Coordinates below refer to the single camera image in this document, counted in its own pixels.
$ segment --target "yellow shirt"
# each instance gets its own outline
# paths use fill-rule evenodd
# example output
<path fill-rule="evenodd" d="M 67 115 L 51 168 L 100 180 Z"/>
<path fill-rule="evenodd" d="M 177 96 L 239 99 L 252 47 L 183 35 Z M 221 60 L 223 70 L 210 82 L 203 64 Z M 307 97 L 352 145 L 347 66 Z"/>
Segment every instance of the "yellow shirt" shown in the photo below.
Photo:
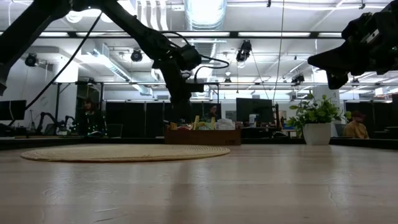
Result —
<path fill-rule="evenodd" d="M 368 139 L 368 131 L 365 125 L 352 121 L 344 128 L 344 137 Z"/>

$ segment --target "chair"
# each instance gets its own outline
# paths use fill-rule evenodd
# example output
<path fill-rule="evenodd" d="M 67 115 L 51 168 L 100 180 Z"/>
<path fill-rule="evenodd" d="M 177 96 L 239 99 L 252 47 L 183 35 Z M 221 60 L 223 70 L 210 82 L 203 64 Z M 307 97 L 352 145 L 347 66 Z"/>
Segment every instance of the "chair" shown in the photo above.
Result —
<path fill-rule="evenodd" d="M 123 131 L 123 124 L 108 124 L 108 137 L 109 138 L 121 138 Z"/>

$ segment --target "white pot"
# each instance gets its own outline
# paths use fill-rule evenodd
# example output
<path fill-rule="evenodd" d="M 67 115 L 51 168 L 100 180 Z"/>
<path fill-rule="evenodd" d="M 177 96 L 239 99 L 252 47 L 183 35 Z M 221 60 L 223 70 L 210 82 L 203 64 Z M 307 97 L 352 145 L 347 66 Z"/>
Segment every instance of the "white pot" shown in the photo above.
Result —
<path fill-rule="evenodd" d="M 331 126 L 327 124 L 306 124 L 303 128 L 305 142 L 311 146 L 327 146 L 331 137 Z"/>

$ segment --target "cubicle wall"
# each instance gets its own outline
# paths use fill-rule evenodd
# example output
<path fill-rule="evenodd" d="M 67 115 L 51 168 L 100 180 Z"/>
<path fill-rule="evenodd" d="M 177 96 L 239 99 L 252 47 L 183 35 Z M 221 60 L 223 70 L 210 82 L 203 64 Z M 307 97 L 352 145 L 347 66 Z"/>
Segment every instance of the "cubicle wall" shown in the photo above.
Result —
<path fill-rule="evenodd" d="M 192 103 L 192 120 L 195 115 L 203 116 L 210 107 L 217 105 L 221 113 L 221 104 Z M 171 103 L 165 102 L 107 102 L 107 124 L 122 124 L 122 138 L 154 138 L 164 136 L 164 121 L 174 119 Z"/>
<path fill-rule="evenodd" d="M 366 115 L 364 125 L 370 136 L 375 131 L 383 131 L 388 126 L 394 126 L 392 103 L 357 102 L 345 103 L 346 111 L 359 111 Z"/>

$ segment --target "man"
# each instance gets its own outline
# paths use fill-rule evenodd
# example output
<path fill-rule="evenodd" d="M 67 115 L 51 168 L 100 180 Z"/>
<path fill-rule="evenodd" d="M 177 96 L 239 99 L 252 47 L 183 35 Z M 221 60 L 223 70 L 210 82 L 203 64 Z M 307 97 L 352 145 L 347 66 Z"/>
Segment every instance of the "man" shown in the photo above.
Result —
<path fill-rule="evenodd" d="M 348 123 L 344 128 L 344 137 L 369 139 L 368 131 L 362 123 L 365 115 L 359 111 L 354 111 L 351 114 L 352 122 Z"/>
<path fill-rule="evenodd" d="M 206 119 L 216 118 L 216 121 L 219 120 L 220 116 L 217 113 L 217 105 L 211 106 L 209 113 L 205 114 Z"/>

